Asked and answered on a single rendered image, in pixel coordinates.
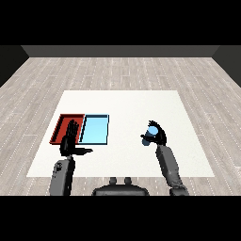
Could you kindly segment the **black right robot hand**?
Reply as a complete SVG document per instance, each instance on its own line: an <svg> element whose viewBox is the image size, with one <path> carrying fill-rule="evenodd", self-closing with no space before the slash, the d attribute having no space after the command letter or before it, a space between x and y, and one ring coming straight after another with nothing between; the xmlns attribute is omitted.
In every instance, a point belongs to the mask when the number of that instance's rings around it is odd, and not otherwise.
<svg viewBox="0 0 241 241"><path fill-rule="evenodd" d="M150 120L148 124L148 128L150 126L155 126L158 129L158 133L153 138L153 143L157 145L163 145L165 146L167 144L167 136L165 131L162 129L162 127L154 120Z"/></svg>

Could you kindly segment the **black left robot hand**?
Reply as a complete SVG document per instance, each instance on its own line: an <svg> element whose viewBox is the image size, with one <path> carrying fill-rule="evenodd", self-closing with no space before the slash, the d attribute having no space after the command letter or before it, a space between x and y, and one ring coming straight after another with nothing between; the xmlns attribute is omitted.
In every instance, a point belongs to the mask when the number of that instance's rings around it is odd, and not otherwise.
<svg viewBox="0 0 241 241"><path fill-rule="evenodd" d="M70 155L85 155L86 153L91 153L92 149L86 148L76 148L75 140L77 137L77 131L79 128L79 124L75 120L70 120L67 126L66 134L62 138L60 143L60 154L62 156L70 156Z"/></svg>

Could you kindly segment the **small blue can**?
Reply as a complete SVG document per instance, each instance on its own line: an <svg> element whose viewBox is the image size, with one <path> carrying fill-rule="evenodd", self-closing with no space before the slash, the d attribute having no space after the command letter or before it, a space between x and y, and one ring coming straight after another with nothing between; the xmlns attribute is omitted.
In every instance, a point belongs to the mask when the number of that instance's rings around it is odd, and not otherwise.
<svg viewBox="0 0 241 241"><path fill-rule="evenodd" d="M142 137L142 144L144 146L149 146L153 142L153 138L158 133L158 129L155 126L150 126L145 135Z"/></svg>

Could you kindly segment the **red shallow open box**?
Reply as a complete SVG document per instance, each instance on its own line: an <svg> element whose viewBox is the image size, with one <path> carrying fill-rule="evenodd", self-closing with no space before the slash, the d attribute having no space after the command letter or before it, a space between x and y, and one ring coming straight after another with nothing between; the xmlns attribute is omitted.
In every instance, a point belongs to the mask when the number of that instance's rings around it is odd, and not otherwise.
<svg viewBox="0 0 241 241"><path fill-rule="evenodd" d="M71 120L74 120L79 125L77 136L75 139L75 143L79 143L79 136L81 133L81 127L84 122L84 114L61 114L56 123L55 130L52 134L52 137L49 141L52 145L59 145L61 143L62 138L66 135L68 124Z"/></svg>

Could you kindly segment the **light blue shallow open box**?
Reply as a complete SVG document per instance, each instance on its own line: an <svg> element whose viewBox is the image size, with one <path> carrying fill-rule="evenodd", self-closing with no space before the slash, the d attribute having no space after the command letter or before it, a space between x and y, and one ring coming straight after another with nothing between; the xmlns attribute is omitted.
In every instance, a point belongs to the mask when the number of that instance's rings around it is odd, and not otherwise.
<svg viewBox="0 0 241 241"><path fill-rule="evenodd" d="M80 145L106 145L109 116L107 114L87 114L79 135Z"/></svg>

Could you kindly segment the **dark grey robot body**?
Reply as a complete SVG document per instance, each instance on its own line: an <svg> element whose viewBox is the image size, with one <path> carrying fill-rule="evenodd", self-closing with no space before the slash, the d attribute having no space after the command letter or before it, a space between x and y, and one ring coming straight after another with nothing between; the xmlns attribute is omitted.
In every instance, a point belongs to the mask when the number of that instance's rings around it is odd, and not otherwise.
<svg viewBox="0 0 241 241"><path fill-rule="evenodd" d="M149 196L146 188L132 184L130 177L124 178L124 184L118 185L117 178L111 177L108 185L95 188L92 196Z"/></svg>

